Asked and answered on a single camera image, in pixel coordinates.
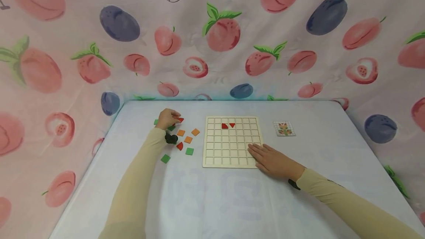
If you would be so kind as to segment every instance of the white table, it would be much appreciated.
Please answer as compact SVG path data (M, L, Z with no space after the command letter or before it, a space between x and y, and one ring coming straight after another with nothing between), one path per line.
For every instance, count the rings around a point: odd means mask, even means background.
M257 169L202 167L205 117L259 117L264 141L356 192L414 228L425 229L341 106L331 101L132 101L124 105L75 191L51 239L97 238L118 183L163 108L194 128L193 156L168 146L149 193L147 238L358 238L325 205ZM276 136L290 121L297 136Z

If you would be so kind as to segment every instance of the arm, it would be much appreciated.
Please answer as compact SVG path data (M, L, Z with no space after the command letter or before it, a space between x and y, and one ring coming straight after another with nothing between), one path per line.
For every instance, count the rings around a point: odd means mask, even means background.
M179 122L173 117L176 115L172 115L177 112L170 109L164 111L121 178L99 239L145 238L149 187L158 156L167 144L165 129Z
M300 189L325 203L362 239L422 239L391 214L272 147L250 144L248 151L257 159L257 167L262 172L274 178L296 181Z

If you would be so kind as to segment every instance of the pink fruit pattern fabric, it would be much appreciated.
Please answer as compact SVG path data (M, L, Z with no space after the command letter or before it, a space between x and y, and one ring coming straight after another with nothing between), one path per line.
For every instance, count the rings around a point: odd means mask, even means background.
M207 36L208 46L217 52L235 48L241 38L241 29L234 18L242 12L229 10L219 12L216 7L207 3L207 13L210 19L202 28L202 35Z
M333 101L425 225L422 5L0 0L0 238L48 237L129 100Z

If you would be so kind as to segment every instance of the hand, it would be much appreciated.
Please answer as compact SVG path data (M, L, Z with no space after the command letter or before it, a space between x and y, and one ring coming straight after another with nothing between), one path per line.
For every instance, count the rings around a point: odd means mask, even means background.
M171 125L180 123L180 121L177 119L180 116L181 114L178 112L165 108L161 113L159 113L158 123L155 127L166 130Z
M249 144L248 152L257 159L257 166L263 173L273 178L289 178L297 181L304 172L305 167L285 154L263 144Z

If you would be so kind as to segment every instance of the small black object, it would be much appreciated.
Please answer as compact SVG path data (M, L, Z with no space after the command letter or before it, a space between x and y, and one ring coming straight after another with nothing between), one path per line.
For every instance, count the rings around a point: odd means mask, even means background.
M165 132L165 142L167 142L168 144L176 145L177 139L179 139L177 135L170 135L168 134L168 132Z
M299 188L298 186L297 186L297 183L295 183L293 180L291 180L291 179L288 179L288 183L294 188L294 189L298 189L298 190L301 190L301 188Z

